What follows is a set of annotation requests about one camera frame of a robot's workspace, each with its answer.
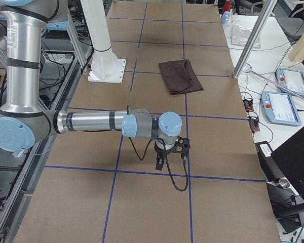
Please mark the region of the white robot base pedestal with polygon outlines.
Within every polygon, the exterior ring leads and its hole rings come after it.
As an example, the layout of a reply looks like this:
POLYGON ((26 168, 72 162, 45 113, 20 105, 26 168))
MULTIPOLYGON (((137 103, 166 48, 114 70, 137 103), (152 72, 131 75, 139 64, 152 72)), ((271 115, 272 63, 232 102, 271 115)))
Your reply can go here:
POLYGON ((83 0, 81 5, 94 49, 88 81, 120 84, 126 60, 112 51, 103 1, 83 0))

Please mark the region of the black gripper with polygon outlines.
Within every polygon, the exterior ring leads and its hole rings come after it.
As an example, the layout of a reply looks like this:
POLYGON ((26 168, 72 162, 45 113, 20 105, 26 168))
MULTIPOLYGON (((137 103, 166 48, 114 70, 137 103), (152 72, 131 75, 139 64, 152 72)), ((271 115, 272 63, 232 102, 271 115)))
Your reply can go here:
POLYGON ((164 166, 164 161, 167 155, 171 153, 171 149, 174 147, 174 144, 164 145, 162 143, 155 143, 154 149, 157 153, 156 158, 156 167, 155 169, 161 171, 164 166))

